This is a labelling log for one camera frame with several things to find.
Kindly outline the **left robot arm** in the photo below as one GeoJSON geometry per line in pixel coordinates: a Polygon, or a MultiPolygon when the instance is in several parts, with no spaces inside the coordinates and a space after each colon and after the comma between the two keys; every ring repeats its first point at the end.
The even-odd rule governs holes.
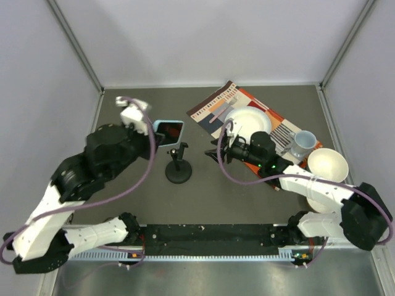
{"type": "Polygon", "coordinates": [[[63,226],[74,211],[138,158],[153,161],[163,138],[152,129],[140,133],[134,125],[103,125],[89,134],[83,152],[65,159],[51,176],[22,230],[4,235],[5,248],[15,253],[10,262],[15,273],[48,273],[86,250],[136,243],[139,224],[130,213],[85,228],[65,230],[63,226]]]}

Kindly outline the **blue case phone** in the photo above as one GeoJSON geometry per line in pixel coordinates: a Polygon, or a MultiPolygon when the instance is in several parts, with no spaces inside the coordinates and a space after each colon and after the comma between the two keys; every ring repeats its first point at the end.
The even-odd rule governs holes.
{"type": "Polygon", "coordinates": [[[185,123],[180,120],[156,120],[153,123],[154,132],[159,135],[159,147],[178,144],[184,130],[185,123]]]}

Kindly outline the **black phone stand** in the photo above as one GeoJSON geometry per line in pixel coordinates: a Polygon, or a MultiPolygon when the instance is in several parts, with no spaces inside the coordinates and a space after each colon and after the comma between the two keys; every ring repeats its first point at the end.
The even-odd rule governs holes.
{"type": "Polygon", "coordinates": [[[167,152],[171,156],[172,161],[165,168],[165,176],[173,184],[183,184],[192,175],[191,164],[183,158],[184,151],[188,147],[186,142],[181,142],[179,148],[170,149],[167,152]]]}

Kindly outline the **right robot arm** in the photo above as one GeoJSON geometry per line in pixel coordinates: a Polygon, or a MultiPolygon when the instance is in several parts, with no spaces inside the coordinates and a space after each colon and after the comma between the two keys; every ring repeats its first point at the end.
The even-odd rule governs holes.
{"type": "Polygon", "coordinates": [[[346,239],[362,250],[371,251],[390,241],[394,234],[392,216],[376,189],[362,183],[353,186],[319,178],[275,152],[268,133],[258,131],[250,140],[224,135],[213,140],[215,149],[205,155],[219,165],[233,159],[258,167],[262,182],[295,192],[330,209],[329,213],[299,212],[288,220],[289,239],[302,244],[310,237],[346,239]]]}

